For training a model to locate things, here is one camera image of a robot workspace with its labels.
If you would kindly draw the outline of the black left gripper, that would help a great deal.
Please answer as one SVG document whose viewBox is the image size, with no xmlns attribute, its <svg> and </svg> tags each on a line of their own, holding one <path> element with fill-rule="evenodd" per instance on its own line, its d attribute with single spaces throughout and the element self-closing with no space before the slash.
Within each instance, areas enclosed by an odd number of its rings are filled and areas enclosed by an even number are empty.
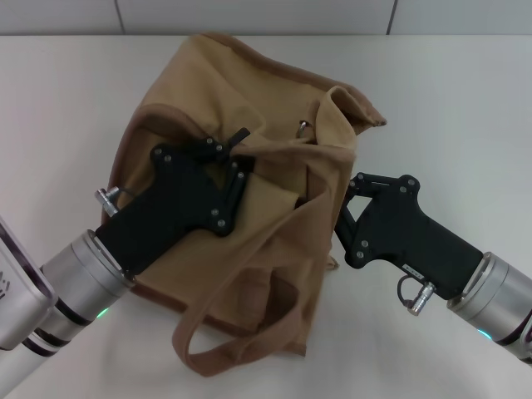
<svg viewBox="0 0 532 399">
<path fill-rule="evenodd" d="M 204 165 L 228 159 L 231 150 L 248 136 L 249 130 L 241 128 L 224 142 L 208 137 L 181 148 L 168 144 L 153 147 L 153 181 L 96 230 L 96 237 L 126 276 L 141 274 L 196 229 L 220 237 L 232 232 L 255 159 L 232 157 L 223 189 Z"/>
</svg>

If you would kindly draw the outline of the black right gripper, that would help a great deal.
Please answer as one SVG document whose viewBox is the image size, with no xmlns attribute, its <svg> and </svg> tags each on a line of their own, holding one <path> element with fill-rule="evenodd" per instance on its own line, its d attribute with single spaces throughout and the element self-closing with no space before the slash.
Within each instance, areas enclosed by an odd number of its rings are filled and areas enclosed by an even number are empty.
<svg viewBox="0 0 532 399">
<path fill-rule="evenodd" d="M 352 268 L 384 260 L 452 299 L 466 287 L 483 253 L 421 210 L 420 188 L 411 175 L 358 173 L 349 181 L 346 201 L 361 196 L 370 202 L 357 219 L 343 206 L 334 231 Z"/>
</svg>

